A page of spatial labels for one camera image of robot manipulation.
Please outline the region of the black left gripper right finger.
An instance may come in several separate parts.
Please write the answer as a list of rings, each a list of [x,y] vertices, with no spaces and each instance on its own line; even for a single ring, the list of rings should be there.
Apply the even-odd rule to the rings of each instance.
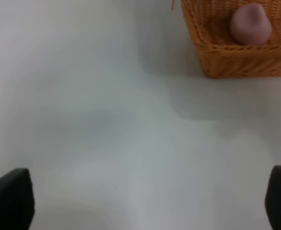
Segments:
[[[273,230],[281,230],[281,165],[273,167],[265,196],[265,209]]]

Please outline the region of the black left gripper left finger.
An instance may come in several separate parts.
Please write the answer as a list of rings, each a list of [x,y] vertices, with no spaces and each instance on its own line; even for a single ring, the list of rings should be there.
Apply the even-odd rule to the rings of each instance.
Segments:
[[[0,178],[0,230],[28,230],[35,214],[33,183],[27,168]]]

